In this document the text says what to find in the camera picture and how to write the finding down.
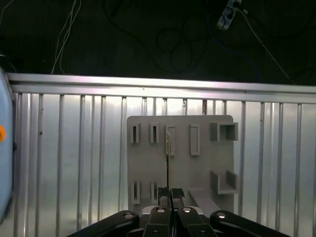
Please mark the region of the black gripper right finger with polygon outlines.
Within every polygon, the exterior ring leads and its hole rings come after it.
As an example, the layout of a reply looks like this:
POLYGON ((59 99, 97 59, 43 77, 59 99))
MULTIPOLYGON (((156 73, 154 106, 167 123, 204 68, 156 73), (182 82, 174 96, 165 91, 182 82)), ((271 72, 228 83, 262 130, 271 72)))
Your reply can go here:
POLYGON ((234 214, 234 195, 188 189, 189 205, 177 208, 176 237, 285 237, 284 233, 234 214))

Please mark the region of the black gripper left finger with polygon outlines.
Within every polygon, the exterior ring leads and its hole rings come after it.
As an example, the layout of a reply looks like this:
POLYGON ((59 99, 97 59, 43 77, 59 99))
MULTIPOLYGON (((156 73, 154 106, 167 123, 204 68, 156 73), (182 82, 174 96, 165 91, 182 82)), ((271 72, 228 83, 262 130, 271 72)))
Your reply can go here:
POLYGON ((158 206, 147 207, 148 214, 123 210, 86 228, 71 237, 169 237, 171 233, 170 190, 158 188, 158 206))

